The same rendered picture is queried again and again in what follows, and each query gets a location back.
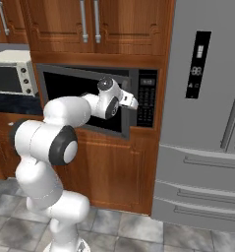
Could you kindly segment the brown wooden wall cupboard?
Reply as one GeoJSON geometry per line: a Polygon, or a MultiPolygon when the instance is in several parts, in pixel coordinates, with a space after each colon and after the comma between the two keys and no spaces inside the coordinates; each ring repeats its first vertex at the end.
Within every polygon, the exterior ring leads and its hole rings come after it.
{"type": "Polygon", "coordinates": [[[20,0],[0,0],[0,43],[28,43],[20,0]]]}

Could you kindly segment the brown wooden counter cabinet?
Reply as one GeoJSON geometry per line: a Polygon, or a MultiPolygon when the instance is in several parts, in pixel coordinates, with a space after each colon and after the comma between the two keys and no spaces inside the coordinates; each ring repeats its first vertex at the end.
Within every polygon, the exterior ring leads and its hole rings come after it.
{"type": "Polygon", "coordinates": [[[20,162],[20,157],[9,140],[13,124],[20,119],[42,120],[43,116],[0,112],[0,179],[14,177],[20,162]]]}

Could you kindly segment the brown wooden cabinet panel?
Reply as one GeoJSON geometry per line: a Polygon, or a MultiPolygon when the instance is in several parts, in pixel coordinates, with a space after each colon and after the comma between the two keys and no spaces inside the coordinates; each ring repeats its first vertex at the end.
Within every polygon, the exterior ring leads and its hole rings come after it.
{"type": "Polygon", "coordinates": [[[76,133],[75,159],[55,168],[64,188],[87,196],[95,207],[150,214],[158,132],[133,127],[128,140],[86,129],[76,133]]]}

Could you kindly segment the black built-in microwave oven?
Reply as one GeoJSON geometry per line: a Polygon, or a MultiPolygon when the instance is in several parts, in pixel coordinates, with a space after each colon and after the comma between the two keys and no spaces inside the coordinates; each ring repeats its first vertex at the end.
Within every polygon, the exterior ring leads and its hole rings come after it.
{"type": "Polygon", "coordinates": [[[95,67],[95,66],[71,66],[83,68],[99,68],[99,69],[113,69],[121,72],[121,75],[126,75],[131,81],[132,93],[137,99],[139,106],[137,110],[128,109],[130,112],[130,127],[153,127],[157,71],[149,69],[137,68],[109,68],[109,67],[95,67]]]}

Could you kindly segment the dark grey microwave door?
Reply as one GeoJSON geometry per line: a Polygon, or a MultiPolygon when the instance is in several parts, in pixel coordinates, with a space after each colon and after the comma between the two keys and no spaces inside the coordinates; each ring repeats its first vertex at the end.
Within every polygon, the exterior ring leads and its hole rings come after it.
{"type": "MultiPolygon", "coordinates": [[[[121,72],[113,69],[46,64],[37,64],[36,68],[39,73],[40,86],[45,103],[62,96],[91,94],[96,98],[100,94],[97,86],[101,79],[112,79],[125,92],[131,90],[130,78],[126,75],[122,76],[121,72]]],[[[128,139],[130,122],[130,112],[124,106],[123,108],[118,108],[116,114],[109,119],[102,119],[93,115],[84,128],[128,139]]]]}

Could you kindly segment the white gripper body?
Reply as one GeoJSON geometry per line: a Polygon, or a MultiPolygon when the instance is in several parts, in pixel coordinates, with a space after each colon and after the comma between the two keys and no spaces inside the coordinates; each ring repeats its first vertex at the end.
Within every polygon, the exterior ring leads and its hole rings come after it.
{"type": "Polygon", "coordinates": [[[139,103],[133,94],[125,94],[125,105],[133,110],[137,110],[139,103]]]}

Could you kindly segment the white toaster oven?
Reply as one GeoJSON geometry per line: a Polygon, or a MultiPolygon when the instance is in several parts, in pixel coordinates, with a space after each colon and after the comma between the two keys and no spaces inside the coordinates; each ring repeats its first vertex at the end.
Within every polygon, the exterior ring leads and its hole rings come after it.
{"type": "Polygon", "coordinates": [[[38,88],[28,50],[0,52],[0,94],[35,96],[38,88]]]}

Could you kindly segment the grey steel fridge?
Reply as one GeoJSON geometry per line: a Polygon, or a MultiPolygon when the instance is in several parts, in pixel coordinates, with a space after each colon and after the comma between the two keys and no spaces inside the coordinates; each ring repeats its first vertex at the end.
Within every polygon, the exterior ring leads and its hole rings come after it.
{"type": "Polygon", "coordinates": [[[235,0],[176,0],[151,216],[235,232],[235,0]]]}

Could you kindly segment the brown wooden cupboard door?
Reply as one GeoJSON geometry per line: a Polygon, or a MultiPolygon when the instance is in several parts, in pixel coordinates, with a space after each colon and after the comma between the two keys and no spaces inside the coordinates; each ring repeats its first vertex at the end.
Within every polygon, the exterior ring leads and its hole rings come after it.
{"type": "Polygon", "coordinates": [[[164,54],[172,0],[98,0],[102,54],[164,54]]]}
{"type": "Polygon", "coordinates": [[[80,0],[20,0],[31,52],[94,51],[91,0],[85,0],[88,43],[83,42],[80,0]]]}

